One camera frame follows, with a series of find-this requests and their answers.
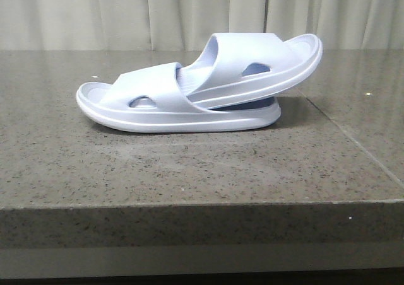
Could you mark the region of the light blue slipper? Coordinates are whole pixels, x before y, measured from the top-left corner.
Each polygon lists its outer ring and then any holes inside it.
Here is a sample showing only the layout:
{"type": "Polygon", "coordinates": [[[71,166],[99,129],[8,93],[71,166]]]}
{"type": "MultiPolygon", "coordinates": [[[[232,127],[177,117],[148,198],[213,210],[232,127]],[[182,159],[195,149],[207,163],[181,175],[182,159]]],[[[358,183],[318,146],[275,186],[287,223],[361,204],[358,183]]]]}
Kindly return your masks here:
{"type": "Polygon", "coordinates": [[[196,61],[177,70],[177,82],[195,105],[227,107],[299,84],[322,53],[321,39],[310,33],[286,41],[273,33],[214,33],[196,61]]]}
{"type": "Polygon", "coordinates": [[[177,62],[121,74],[114,84],[88,82],[76,92],[84,114],[127,132],[226,132],[256,129],[281,116],[276,100],[252,109],[210,110],[182,93],[177,62]]]}

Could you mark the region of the beige curtain backdrop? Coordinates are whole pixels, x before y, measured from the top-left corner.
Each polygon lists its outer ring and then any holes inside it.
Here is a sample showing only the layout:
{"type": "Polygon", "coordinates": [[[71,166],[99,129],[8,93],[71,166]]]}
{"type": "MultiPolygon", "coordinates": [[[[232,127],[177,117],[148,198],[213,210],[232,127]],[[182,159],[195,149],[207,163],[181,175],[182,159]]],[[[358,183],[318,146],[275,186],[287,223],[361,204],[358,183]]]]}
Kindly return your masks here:
{"type": "Polygon", "coordinates": [[[402,49],[403,0],[1,0],[2,50],[200,50],[215,32],[402,49]]]}

